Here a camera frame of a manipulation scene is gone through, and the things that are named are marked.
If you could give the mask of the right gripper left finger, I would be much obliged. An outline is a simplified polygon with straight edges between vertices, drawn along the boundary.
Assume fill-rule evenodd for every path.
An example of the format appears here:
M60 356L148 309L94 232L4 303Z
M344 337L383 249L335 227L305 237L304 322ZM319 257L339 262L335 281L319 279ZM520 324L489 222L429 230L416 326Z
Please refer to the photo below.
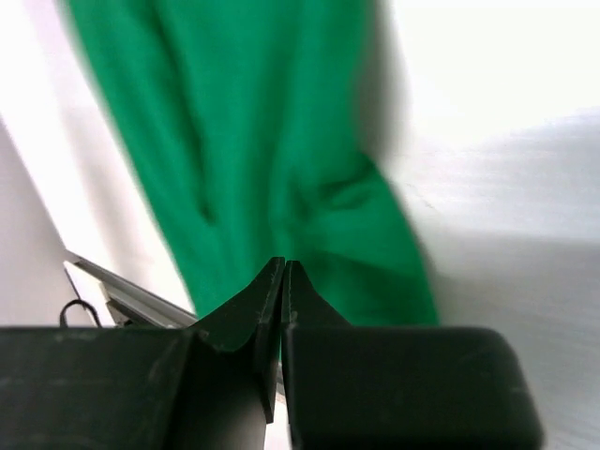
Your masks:
M5 449L260 449L285 262L183 328L5 327Z

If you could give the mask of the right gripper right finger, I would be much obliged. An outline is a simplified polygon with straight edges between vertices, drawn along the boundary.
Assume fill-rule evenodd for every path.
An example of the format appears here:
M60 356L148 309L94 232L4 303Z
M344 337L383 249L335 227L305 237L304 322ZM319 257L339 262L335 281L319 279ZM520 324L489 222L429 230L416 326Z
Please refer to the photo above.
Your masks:
M539 449L518 357L480 327L355 326L288 262L281 357L295 449Z

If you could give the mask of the green t shirt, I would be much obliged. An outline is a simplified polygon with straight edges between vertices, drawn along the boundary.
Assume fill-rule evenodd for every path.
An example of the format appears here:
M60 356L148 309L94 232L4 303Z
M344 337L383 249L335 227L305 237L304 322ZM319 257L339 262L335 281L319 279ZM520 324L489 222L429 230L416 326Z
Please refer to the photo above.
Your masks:
M200 316L273 257L356 325L434 325L413 232L360 143L368 1L69 1Z

